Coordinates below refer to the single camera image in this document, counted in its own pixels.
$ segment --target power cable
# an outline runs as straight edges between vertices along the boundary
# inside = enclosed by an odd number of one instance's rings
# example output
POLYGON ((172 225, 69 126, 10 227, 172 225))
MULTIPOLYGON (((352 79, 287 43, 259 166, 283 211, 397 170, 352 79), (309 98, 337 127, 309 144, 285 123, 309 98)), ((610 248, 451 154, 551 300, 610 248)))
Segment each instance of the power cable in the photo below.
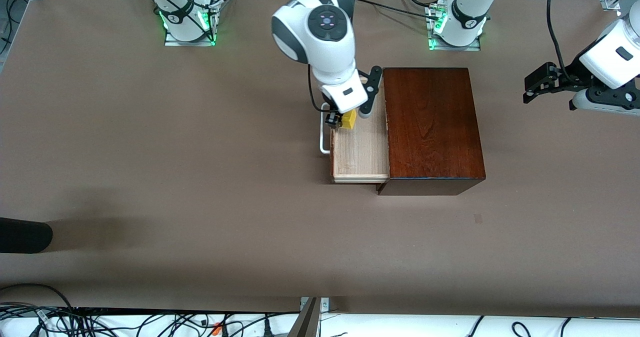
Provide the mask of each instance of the power cable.
POLYGON ((434 2, 429 2, 429 3, 422 3, 420 2, 420 0, 411 0, 411 2, 413 2, 418 6, 429 8, 431 4, 435 4, 436 2, 438 2, 438 0, 434 0, 434 2))
POLYGON ((401 13, 407 14, 407 15, 426 18, 428 20, 434 20, 434 21, 438 20, 438 17, 436 17, 436 16, 426 15, 426 14, 423 14, 423 13, 416 13, 416 12, 411 12, 411 11, 405 11, 404 9, 387 6, 385 4, 380 4, 380 3, 377 3, 377 2, 372 2, 371 0, 356 0, 356 1, 360 1, 360 2, 364 2, 365 4, 370 4, 370 5, 382 7, 383 9, 387 9, 387 10, 391 10, 391 11, 401 12, 401 13))
POLYGON ((522 322, 515 321, 514 323, 512 323, 511 324, 511 330, 513 331, 513 334, 516 335, 517 337, 531 337, 531 333, 529 332, 529 329, 522 322), (516 330, 516 326, 522 327, 522 329, 526 333, 526 336, 525 335, 521 335, 520 333, 518 333, 518 331, 516 330))
POLYGON ((475 323, 473 324, 473 328, 471 329, 471 332, 469 332, 469 334, 467 334, 466 337, 474 337, 474 335, 476 334, 476 330, 480 325, 480 322, 482 322, 484 318, 485 316, 480 316, 478 319, 476 319, 475 323))
POLYGON ((562 58, 562 52, 560 52, 560 45, 558 44, 558 39, 556 38, 556 33, 554 32, 554 27, 551 23, 551 0, 546 0, 546 27, 549 29, 549 35, 551 36, 551 41, 553 42, 553 48, 555 49, 555 55, 558 58, 560 69, 562 70, 565 78, 568 80, 570 79, 570 76, 569 73, 567 73, 565 61, 562 58))
POLYGON ((235 335, 237 335, 238 333, 243 333, 246 328, 249 328, 250 326, 253 326, 256 323, 262 322, 265 319, 269 319, 271 317, 276 317, 276 316, 282 316, 282 315, 292 315, 292 314, 299 314, 300 312, 279 312, 279 313, 270 313, 267 316, 264 316, 262 318, 258 318, 255 321, 252 321, 251 323, 247 323, 244 327, 240 328, 240 330, 236 330, 234 333, 232 333, 231 335, 229 335, 229 337, 234 337, 235 335))
POLYGON ((565 319, 562 323, 562 327, 560 327, 560 337, 565 337, 565 327, 567 327, 567 324, 569 323, 569 321, 571 321, 571 318, 572 317, 565 319))

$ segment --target green led light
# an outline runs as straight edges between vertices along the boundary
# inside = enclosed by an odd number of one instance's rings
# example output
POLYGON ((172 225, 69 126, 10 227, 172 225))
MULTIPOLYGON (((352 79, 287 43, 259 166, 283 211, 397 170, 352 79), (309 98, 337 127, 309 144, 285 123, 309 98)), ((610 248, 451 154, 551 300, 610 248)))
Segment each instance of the green led light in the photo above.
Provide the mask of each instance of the green led light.
POLYGON ((200 20, 200 23, 202 24, 202 28, 204 28, 204 30, 208 30, 209 29, 209 14, 207 13, 202 13, 201 11, 198 11, 198 19, 200 20))
POLYGON ((162 13, 160 13, 160 19, 162 20, 162 25, 164 26, 164 29, 169 31, 169 28, 167 28, 167 21, 165 20, 165 16, 163 16, 162 13))
POLYGON ((438 18, 438 20, 436 21, 434 32, 436 32, 437 34, 441 34, 442 30, 444 30, 444 25, 446 23, 447 23, 447 14, 442 13, 442 16, 440 16, 440 18, 438 18))

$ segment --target brown table surface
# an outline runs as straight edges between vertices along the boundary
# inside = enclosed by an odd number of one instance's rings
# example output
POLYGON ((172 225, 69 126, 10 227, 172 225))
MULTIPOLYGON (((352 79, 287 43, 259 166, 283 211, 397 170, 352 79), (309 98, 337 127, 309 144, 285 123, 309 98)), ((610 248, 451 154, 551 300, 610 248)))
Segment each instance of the brown table surface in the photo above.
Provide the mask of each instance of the brown table surface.
MULTIPOLYGON (((306 66, 270 36, 285 2, 235 0, 217 46, 181 48, 151 0, 32 1, 0 75, 0 212, 59 239, 0 256, 0 283, 92 307, 638 314, 640 120, 522 104, 555 60, 545 0, 496 0, 481 52, 430 51, 423 19, 356 3, 360 69, 470 71, 487 178, 407 197, 330 184, 306 66)), ((569 63, 615 14, 554 0, 553 18, 569 63)))

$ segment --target wooden drawer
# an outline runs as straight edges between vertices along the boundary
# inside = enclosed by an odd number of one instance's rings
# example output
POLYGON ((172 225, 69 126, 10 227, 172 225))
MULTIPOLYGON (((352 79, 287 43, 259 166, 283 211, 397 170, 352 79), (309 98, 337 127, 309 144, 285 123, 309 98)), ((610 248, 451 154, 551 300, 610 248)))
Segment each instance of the wooden drawer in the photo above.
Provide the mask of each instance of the wooden drawer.
POLYGON ((451 196, 485 179, 466 68, 385 68, 370 118, 331 131, 334 182, 451 196))

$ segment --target metal handle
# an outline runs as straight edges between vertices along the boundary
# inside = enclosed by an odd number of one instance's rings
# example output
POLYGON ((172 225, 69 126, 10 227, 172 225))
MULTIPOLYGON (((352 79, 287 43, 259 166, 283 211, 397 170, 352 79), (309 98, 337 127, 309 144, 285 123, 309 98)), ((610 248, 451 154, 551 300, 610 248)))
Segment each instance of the metal handle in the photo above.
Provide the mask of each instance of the metal handle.
MULTIPOLYGON (((322 103, 320 109, 324 110, 325 106, 329 107, 329 103, 322 103)), ((331 150, 325 149, 325 112, 320 112, 320 152, 322 152, 323 155, 331 153, 331 150)))

